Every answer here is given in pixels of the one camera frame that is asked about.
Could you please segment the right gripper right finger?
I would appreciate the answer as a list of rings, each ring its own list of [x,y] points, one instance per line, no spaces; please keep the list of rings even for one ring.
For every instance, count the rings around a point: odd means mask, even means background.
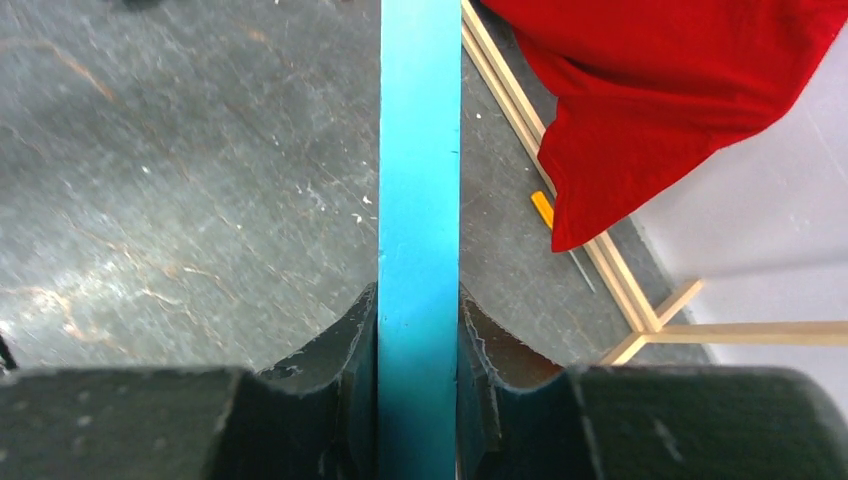
[[[459,295],[464,479],[843,479],[847,426],[773,367],[562,367]]]

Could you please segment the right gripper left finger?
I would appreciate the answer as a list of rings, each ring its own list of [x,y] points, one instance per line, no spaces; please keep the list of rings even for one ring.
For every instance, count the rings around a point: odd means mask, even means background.
[[[233,366],[29,368],[1,376],[5,479],[372,479],[368,285],[300,350]]]

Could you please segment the yellow handled screwdriver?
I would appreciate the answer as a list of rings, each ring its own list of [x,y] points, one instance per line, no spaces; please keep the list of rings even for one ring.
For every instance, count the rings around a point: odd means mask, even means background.
[[[542,191],[536,191],[530,196],[530,199],[545,225],[550,230],[553,230],[554,210],[549,200],[547,199],[546,194]],[[568,251],[568,255],[570,256],[571,260],[573,261],[575,267],[577,268],[578,272],[580,273],[582,279],[584,280],[589,290],[592,293],[595,293],[596,288],[592,280],[589,278],[585,268],[583,267],[577,255],[573,251]]]

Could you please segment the blue picture frame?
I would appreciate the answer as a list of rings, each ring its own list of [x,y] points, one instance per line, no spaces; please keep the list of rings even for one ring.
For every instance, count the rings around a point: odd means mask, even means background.
[[[460,5],[380,7],[378,477],[456,474]]]

